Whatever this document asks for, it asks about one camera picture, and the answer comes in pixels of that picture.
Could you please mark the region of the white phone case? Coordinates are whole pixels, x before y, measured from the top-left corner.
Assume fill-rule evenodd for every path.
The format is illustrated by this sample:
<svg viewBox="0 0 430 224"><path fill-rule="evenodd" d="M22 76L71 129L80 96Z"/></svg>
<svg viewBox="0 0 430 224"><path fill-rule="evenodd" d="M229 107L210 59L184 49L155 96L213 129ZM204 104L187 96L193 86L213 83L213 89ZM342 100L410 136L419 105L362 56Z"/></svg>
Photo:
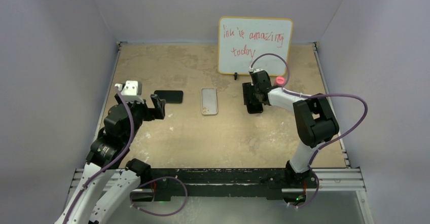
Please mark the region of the white phone case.
<svg viewBox="0 0 430 224"><path fill-rule="evenodd" d="M213 116L218 114L216 88L201 89L201 112L204 116Z"/></svg>

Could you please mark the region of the black phone without case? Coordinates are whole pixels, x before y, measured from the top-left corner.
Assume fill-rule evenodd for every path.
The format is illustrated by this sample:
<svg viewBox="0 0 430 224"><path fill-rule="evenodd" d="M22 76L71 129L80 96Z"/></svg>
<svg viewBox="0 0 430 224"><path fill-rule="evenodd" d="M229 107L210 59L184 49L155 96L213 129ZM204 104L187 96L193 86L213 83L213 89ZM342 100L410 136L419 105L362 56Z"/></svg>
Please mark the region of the black phone without case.
<svg viewBox="0 0 430 224"><path fill-rule="evenodd" d="M263 112L263 105L259 101L259 105L257 106L246 106L247 112L249 114L260 114Z"/></svg>

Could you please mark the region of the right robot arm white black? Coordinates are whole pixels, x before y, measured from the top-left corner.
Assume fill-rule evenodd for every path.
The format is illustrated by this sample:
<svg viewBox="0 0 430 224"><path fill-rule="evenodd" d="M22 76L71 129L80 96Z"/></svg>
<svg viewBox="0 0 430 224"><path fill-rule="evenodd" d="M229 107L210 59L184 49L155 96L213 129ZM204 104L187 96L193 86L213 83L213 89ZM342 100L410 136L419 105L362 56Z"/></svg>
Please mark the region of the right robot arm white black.
<svg viewBox="0 0 430 224"><path fill-rule="evenodd" d="M251 82L243 83L243 100L249 114L260 114L263 106L277 106L294 114L300 139L293 157L287 161L284 179L297 187L310 175L311 160L319 146L338 134L339 125L326 98L299 94L272 84L263 69L252 69Z"/></svg>

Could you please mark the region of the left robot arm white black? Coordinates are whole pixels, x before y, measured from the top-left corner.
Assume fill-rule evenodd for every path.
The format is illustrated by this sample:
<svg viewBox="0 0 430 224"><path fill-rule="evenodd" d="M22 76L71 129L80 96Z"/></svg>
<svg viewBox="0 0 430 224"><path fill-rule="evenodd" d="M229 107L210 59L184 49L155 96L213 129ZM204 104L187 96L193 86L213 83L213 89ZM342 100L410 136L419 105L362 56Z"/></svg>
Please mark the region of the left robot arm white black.
<svg viewBox="0 0 430 224"><path fill-rule="evenodd" d="M142 123L165 118L166 102L156 94L151 95L153 108L135 92L119 92L115 99L117 104L108 110L104 126L90 146L79 184L57 223L104 223L127 192L151 183L150 165L134 159L114 186L103 191L128 154Z"/></svg>

